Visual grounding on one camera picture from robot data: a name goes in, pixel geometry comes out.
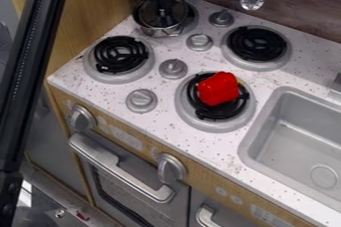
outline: white speckled countertop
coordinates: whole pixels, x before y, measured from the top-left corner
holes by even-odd
[[[328,88],[341,71],[341,45],[234,11],[230,11],[235,19],[234,24],[218,29],[209,25],[207,19],[221,7],[199,0],[188,2],[200,14],[199,24],[191,34],[210,36],[214,46],[209,51],[199,53],[190,50],[185,44],[188,35],[158,40],[146,37],[129,17],[106,36],[129,35],[147,40],[154,48],[157,59],[149,74],[128,86],[106,85],[92,80],[83,69],[82,59],[75,58],[50,76],[49,83],[316,225],[339,227],[340,212],[247,167],[239,159],[237,149],[274,89],[294,87],[326,99]],[[290,62],[280,70],[262,73],[230,64],[222,56],[220,41],[227,31],[242,25],[262,25],[284,34],[292,45]],[[173,103],[175,89],[182,80],[166,80],[159,74],[159,64],[174,58],[188,64],[188,76],[201,71],[225,70],[247,82],[257,99],[252,121],[236,131],[221,134],[203,132],[183,122],[175,112]],[[130,112],[125,99],[135,89],[154,91],[159,97],[157,108],[145,114]]]

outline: knob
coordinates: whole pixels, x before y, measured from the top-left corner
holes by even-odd
[[[131,92],[126,98],[126,105],[134,113],[151,112],[158,104],[155,93],[148,89],[138,89]]]
[[[56,218],[63,218],[65,216],[65,211],[63,209],[58,209],[55,213]]]
[[[73,105],[69,124],[77,131],[84,131],[96,127],[96,119],[86,108]]]
[[[162,153],[158,163],[158,176],[162,183],[173,184],[177,180],[185,179],[187,171],[184,165],[174,156]]]
[[[194,34],[188,37],[187,46],[194,51],[207,51],[213,45],[210,37],[204,34]]]
[[[169,80],[181,79],[187,74],[187,71],[187,64],[179,59],[166,60],[159,67],[161,76]]]
[[[227,10],[222,9],[219,12],[211,14],[208,21],[211,25],[215,27],[227,27],[233,23],[233,17],[227,12]]]

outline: sink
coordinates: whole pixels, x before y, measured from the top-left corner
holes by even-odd
[[[273,92],[238,149],[250,168],[341,212],[341,108]]]

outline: black pole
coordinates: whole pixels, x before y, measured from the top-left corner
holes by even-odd
[[[0,88],[0,226],[10,227],[24,155],[65,0],[27,0]]]

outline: oven handle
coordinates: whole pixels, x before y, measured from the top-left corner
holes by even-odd
[[[174,197],[174,191],[163,185],[159,190],[153,190],[129,173],[118,167],[119,158],[97,144],[92,139],[75,133],[69,139],[70,146],[85,160],[115,176],[131,188],[157,203],[168,203]]]
[[[212,221],[213,213],[213,209],[205,205],[200,206],[195,215],[196,222],[201,227],[221,227]]]

